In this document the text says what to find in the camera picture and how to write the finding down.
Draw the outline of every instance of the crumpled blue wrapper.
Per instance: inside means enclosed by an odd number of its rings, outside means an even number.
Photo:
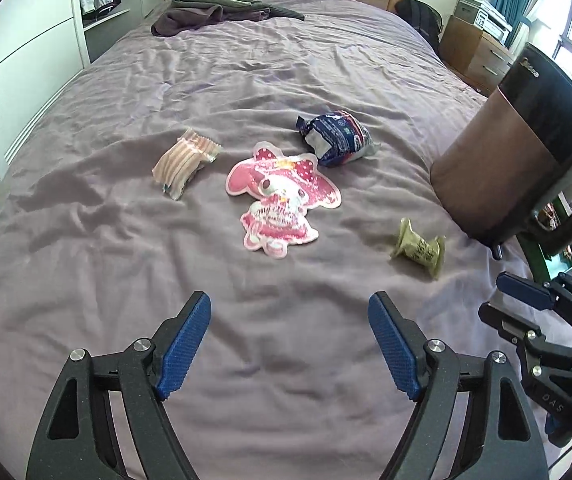
[[[344,110],[310,121],[298,117],[297,129],[319,159],[319,164],[327,168],[373,155],[379,148],[365,126]]]

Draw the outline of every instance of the metal screw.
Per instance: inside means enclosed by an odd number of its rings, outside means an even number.
[[[84,349],[78,348],[77,350],[73,350],[70,353],[70,360],[71,361],[81,361],[85,355],[86,355],[86,352],[84,352]]]
[[[490,357],[492,358],[493,361],[499,363],[500,365],[504,364],[508,360],[508,358],[503,352],[493,352],[492,354],[490,354]]]
[[[145,352],[150,348],[150,341],[148,339],[137,339],[132,347],[137,352]]]
[[[446,349],[446,345],[439,339],[431,339],[428,341],[428,348],[430,348],[430,350],[433,352],[443,352]]]

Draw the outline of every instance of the orange striped packet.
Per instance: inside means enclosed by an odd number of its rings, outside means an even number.
[[[162,155],[153,168],[153,178],[163,184],[163,192],[179,200],[183,188],[198,170],[215,160],[221,145],[188,128],[177,143]]]

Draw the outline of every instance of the black bag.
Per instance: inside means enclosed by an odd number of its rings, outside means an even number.
[[[441,15],[431,6],[417,0],[399,0],[395,4],[395,11],[397,16],[419,32],[439,55]]]

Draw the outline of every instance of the green candy wrapper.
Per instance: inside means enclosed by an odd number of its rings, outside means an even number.
[[[427,242],[413,231],[409,218],[402,218],[397,245],[390,256],[396,257],[400,254],[426,267],[431,277],[436,279],[446,254],[446,237],[437,236]]]

